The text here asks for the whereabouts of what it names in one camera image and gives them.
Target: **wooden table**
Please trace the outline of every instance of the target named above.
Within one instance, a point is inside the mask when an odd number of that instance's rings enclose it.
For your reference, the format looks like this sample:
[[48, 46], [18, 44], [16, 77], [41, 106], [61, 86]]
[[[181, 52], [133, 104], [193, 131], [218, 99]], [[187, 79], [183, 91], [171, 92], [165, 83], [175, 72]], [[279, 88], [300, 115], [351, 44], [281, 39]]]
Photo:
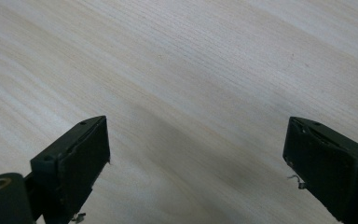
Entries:
[[84, 223], [337, 223], [282, 149], [358, 142], [358, 1], [0, 1], [0, 174], [99, 115]]

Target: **wood grain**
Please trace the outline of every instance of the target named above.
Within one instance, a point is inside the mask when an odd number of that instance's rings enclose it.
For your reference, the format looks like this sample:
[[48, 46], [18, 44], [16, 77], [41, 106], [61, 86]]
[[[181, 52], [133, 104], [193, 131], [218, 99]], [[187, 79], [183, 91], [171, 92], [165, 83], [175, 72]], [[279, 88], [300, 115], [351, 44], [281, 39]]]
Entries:
[[0, 1], [0, 174], [98, 115], [84, 223], [337, 223], [282, 148], [290, 116], [358, 142], [358, 1]]

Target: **light wood surface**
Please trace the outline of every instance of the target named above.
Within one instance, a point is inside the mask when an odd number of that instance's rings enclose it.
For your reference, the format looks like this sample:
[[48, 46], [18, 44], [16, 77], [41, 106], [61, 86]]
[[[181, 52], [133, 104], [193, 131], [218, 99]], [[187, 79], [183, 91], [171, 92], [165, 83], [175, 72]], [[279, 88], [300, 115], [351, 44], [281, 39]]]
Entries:
[[358, 1], [0, 1], [0, 174], [99, 115], [85, 224], [337, 223], [282, 149], [290, 116], [358, 142]]

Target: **black plastic part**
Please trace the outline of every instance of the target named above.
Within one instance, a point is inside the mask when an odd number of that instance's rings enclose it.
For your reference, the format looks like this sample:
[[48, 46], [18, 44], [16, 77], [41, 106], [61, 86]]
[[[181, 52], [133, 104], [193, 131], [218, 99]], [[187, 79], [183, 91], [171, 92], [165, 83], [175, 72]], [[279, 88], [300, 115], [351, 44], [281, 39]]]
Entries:
[[358, 144], [309, 119], [290, 118], [283, 158], [338, 220], [358, 224]]
[[0, 224], [34, 223], [22, 175], [0, 175]]
[[43, 188], [34, 182], [33, 173], [28, 174], [24, 178], [25, 187], [28, 192], [28, 199], [31, 205], [32, 216], [34, 220], [38, 220], [43, 214], [45, 207], [46, 195]]
[[34, 157], [29, 182], [36, 186], [38, 197], [44, 197], [41, 209], [46, 223], [68, 223], [109, 161], [105, 116], [79, 122]]

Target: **table surface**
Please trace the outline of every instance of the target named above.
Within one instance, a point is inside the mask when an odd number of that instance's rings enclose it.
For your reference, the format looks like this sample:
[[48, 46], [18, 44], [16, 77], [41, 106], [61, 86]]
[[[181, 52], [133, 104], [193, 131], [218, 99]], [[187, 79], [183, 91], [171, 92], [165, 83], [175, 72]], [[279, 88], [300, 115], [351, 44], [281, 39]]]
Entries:
[[282, 149], [358, 142], [358, 1], [0, 1], [0, 174], [99, 115], [84, 223], [337, 223]]

